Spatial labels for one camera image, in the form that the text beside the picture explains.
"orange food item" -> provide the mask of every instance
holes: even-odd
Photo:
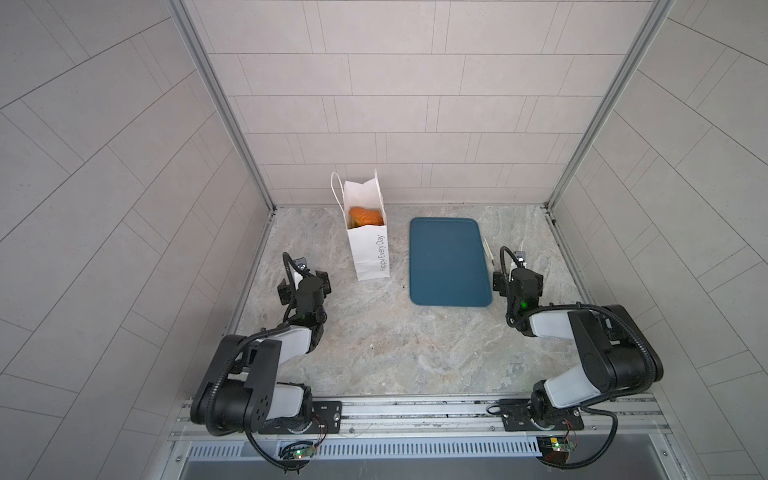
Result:
[[[362,227],[363,225],[384,224],[384,218],[378,210],[366,210],[361,207],[352,207],[349,209],[349,216],[352,218],[352,228]]]

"gray tile wall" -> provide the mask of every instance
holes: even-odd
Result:
[[[278,204],[547,200],[650,4],[186,1]]]
[[[8,480],[138,480],[244,288],[268,210],[169,17],[162,0],[3,4]]]
[[[765,2],[677,0],[554,209],[658,351],[698,478],[768,478],[766,28]]]

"white arm segment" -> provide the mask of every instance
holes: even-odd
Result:
[[[574,339],[568,310],[551,310],[532,315],[528,319],[531,331],[536,336],[552,336],[559,339]]]

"white ventilation grille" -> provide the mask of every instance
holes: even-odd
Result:
[[[262,441],[267,452],[275,454],[291,441]],[[314,456],[317,460],[353,460],[373,458],[478,458],[478,457],[538,457],[536,437],[464,437],[421,439],[327,439]],[[248,444],[241,440],[192,442],[189,459],[192,462],[210,460],[261,460]]]

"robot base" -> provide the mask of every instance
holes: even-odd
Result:
[[[341,425],[341,402],[312,402],[312,415],[317,415],[323,421],[323,433],[339,433]],[[317,422],[310,422],[306,429],[295,430],[284,425],[280,419],[267,421],[259,429],[259,435],[318,435],[320,426]]]

